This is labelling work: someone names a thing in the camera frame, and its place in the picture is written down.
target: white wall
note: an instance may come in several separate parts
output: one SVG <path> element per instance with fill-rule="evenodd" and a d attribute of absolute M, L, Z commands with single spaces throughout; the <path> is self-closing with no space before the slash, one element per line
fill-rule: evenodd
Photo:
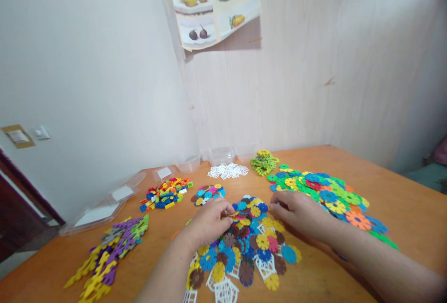
<path fill-rule="evenodd" d="M 430 43 L 413 87 L 393 164 L 393 170 L 399 173 L 420 168 L 422 157 L 447 134 L 447 0 L 440 3 Z"/>
<path fill-rule="evenodd" d="M 390 168 L 438 0 L 261 4 L 260 22 L 180 62 L 200 148 L 330 143 Z"/>
<path fill-rule="evenodd" d="M 64 219 L 142 168 L 198 153 L 160 0 L 0 0 L 0 146 Z"/>

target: door frame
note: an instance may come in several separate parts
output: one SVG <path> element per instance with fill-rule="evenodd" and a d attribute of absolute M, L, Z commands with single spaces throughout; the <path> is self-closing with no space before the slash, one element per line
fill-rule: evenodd
<path fill-rule="evenodd" d="M 55 219 L 59 225 L 64 225 L 65 221 L 56 210 L 42 197 L 34 185 L 25 175 L 13 164 L 11 159 L 5 155 L 0 148 L 0 170 L 27 196 L 27 198 L 48 218 Z"/>

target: clear plastic container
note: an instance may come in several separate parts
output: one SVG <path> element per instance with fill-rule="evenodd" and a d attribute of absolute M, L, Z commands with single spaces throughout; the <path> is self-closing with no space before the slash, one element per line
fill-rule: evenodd
<path fill-rule="evenodd" d="M 210 148 L 203 154 L 203 156 L 210 162 L 211 166 L 219 166 L 221 163 L 230 164 L 234 162 L 234 152 L 232 147 Z"/>
<path fill-rule="evenodd" d="M 198 170 L 200 167 L 200 156 L 192 156 L 188 158 L 187 161 L 178 163 L 176 166 L 178 170 L 180 170 L 184 174 L 192 173 Z"/>
<path fill-rule="evenodd" d="M 258 147 L 259 147 L 259 144 L 235 146 L 234 153 L 240 162 L 247 162 L 256 156 Z"/>

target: floor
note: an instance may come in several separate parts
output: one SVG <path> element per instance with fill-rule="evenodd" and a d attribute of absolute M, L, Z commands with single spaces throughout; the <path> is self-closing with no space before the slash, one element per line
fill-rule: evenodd
<path fill-rule="evenodd" d="M 0 263 L 0 280 L 19 267 L 40 248 L 49 243 L 53 238 L 55 238 L 59 234 L 59 229 L 60 226 L 56 223 L 56 226 L 52 226 L 47 231 L 38 235 L 28 244 L 20 248 L 20 250 L 16 253 L 11 255 L 8 259 Z"/>

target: light switch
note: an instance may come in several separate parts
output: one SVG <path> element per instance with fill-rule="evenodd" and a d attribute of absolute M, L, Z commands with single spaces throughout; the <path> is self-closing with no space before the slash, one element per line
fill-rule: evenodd
<path fill-rule="evenodd" d="M 21 130 L 9 131 L 9 132 L 6 132 L 6 134 L 15 143 L 29 142 L 29 138 Z"/>
<path fill-rule="evenodd" d="M 34 135 L 34 138 L 36 138 L 37 140 L 51 139 L 47 130 L 42 125 L 32 128 L 31 134 Z"/>

